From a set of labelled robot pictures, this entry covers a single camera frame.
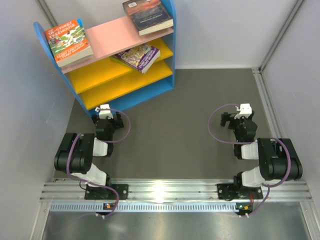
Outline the lime 65-storey treehouse book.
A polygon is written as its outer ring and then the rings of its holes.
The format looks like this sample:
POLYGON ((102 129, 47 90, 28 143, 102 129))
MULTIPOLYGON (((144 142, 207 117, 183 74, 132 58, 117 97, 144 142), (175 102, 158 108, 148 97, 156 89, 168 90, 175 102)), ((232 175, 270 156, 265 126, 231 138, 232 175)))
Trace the lime 65-storey treehouse book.
POLYGON ((122 59, 120 57, 116 57, 116 56, 110 56, 109 57, 112 61, 115 61, 117 63, 120 63, 124 66, 130 67, 132 69, 134 69, 134 67, 132 66, 132 64, 127 60, 127 59, 122 59))

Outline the purple 52-storey treehouse book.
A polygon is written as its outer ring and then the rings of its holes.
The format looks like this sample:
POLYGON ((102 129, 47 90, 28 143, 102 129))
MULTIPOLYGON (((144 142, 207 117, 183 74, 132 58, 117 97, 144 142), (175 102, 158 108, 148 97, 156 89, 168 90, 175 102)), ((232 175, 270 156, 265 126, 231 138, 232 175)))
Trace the purple 52-storey treehouse book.
POLYGON ((145 74, 161 56, 161 51, 154 46, 144 43, 112 56, 128 60, 134 67, 134 70, 145 74))

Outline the orange 78-storey treehouse book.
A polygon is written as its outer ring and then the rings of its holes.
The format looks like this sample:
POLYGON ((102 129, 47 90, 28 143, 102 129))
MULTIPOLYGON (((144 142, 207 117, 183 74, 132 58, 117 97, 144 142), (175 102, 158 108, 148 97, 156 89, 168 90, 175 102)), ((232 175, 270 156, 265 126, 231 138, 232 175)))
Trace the orange 78-storey treehouse book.
POLYGON ((60 68, 90 59, 94 55, 85 29, 80 27, 77 19, 50 28, 44 34, 60 68))

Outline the dark two cities book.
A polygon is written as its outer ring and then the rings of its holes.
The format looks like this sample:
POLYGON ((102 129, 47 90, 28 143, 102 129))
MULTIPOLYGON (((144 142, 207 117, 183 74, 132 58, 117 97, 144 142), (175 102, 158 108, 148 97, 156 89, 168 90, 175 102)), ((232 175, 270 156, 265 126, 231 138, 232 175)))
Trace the dark two cities book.
POLYGON ((173 17, 160 0, 128 0, 122 6, 140 36, 174 26, 173 17))

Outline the light blue 26-storey book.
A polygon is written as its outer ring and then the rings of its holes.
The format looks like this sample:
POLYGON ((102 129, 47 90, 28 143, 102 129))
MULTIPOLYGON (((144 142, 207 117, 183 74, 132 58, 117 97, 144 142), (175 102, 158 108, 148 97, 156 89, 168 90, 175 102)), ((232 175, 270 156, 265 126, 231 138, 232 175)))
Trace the light blue 26-storey book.
POLYGON ((82 22, 82 20, 81 20, 80 18, 77 19, 77 22, 78 22, 78 24, 79 24, 80 27, 82 27, 82 28, 84 27, 84 26, 83 26, 83 22, 82 22))

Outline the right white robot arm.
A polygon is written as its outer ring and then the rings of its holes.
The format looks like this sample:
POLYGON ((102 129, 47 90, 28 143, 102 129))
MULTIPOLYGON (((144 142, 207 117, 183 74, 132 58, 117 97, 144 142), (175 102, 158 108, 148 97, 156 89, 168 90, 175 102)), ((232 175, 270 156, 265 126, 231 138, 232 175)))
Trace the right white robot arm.
POLYGON ((220 200, 262 199, 261 186, 269 181, 296 181, 302 178, 303 166, 292 141, 289 138, 255 139, 258 125, 253 121, 253 116, 254 113, 249 116, 228 112, 221 114, 220 125, 224 127, 228 124, 228 129, 235 135, 234 155, 239 160, 257 160, 258 167, 239 172, 232 183, 218 184, 220 200))

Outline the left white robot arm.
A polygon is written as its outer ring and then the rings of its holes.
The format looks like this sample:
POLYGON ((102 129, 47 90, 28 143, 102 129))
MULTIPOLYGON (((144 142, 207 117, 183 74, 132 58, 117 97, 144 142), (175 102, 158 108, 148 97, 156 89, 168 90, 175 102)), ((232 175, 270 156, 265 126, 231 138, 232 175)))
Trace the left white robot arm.
POLYGON ((54 168, 71 176, 85 190, 85 200, 126 200, 128 184, 112 183, 108 173, 100 170, 93 158, 110 157, 114 150, 113 135, 125 127, 122 112, 98 109, 91 116, 95 126, 94 133, 67 132, 55 154, 54 168))

